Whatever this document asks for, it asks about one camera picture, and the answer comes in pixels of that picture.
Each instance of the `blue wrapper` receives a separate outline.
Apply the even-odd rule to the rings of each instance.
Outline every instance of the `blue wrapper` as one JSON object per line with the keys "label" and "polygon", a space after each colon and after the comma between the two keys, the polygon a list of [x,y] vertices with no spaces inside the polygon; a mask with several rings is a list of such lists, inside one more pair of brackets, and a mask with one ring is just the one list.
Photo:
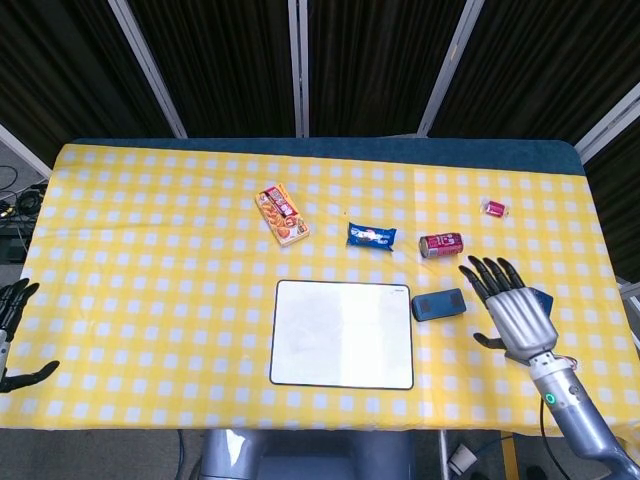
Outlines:
{"label": "blue wrapper", "polygon": [[391,246],[396,238],[395,228],[363,227],[349,222],[347,230],[347,245],[359,247],[380,248],[393,252]]}

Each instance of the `robotic hand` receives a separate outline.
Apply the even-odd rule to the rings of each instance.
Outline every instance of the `robotic hand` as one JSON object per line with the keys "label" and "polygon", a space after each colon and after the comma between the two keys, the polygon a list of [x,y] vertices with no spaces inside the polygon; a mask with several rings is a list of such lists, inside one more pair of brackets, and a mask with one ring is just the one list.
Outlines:
{"label": "robotic hand", "polygon": [[39,286],[38,283],[29,285],[29,279],[23,278],[13,285],[0,288],[0,371],[2,372],[0,393],[9,393],[17,388],[35,385],[46,379],[60,365],[60,362],[55,360],[47,363],[39,372],[15,377],[7,376],[9,348],[22,319],[22,310]]}
{"label": "robotic hand", "polygon": [[480,277],[465,266],[460,271],[500,333],[500,338],[493,339],[475,333],[476,341],[487,348],[504,349],[508,358],[529,366],[536,388],[577,456],[604,463],[611,470],[608,480],[640,479],[640,467],[614,437],[571,362],[551,351],[558,332],[513,265],[502,258],[500,265],[489,258],[484,263],[472,256],[469,260]]}

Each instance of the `red soda can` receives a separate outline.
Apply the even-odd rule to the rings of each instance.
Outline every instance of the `red soda can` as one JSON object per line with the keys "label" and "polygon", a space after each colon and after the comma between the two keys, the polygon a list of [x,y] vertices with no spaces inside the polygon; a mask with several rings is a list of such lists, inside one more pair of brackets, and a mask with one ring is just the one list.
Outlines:
{"label": "red soda can", "polygon": [[462,252],[464,245],[459,233],[441,233],[420,237],[420,253],[424,258],[455,255]]}
{"label": "red soda can", "polygon": [[482,202],[482,211],[492,217],[506,217],[509,215],[509,207],[493,200],[485,200]]}

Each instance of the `orange snack box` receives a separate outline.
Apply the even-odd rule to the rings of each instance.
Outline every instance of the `orange snack box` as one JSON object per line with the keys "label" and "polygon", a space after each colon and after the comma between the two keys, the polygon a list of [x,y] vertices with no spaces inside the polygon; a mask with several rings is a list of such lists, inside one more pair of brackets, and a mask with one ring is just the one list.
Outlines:
{"label": "orange snack box", "polygon": [[280,246],[309,236],[309,227],[281,183],[257,194],[256,204]]}

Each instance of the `dark fabric backdrop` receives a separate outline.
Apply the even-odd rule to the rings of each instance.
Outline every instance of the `dark fabric backdrop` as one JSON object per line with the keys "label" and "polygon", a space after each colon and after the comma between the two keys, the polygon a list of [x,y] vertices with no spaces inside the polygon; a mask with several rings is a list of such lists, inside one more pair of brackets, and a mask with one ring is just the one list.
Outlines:
{"label": "dark fabric backdrop", "polygon": [[0,98],[49,166],[77,137],[172,136],[106,0],[1,2]]}
{"label": "dark fabric backdrop", "polygon": [[415,133],[463,0],[309,0],[312,136]]}
{"label": "dark fabric backdrop", "polygon": [[130,0],[190,137],[295,136],[287,0]]}
{"label": "dark fabric backdrop", "polygon": [[576,143],[639,81],[637,0],[487,0],[429,136]]}
{"label": "dark fabric backdrop", "polygon": [[586,165],[616,275],[640,282],[640,119]]}

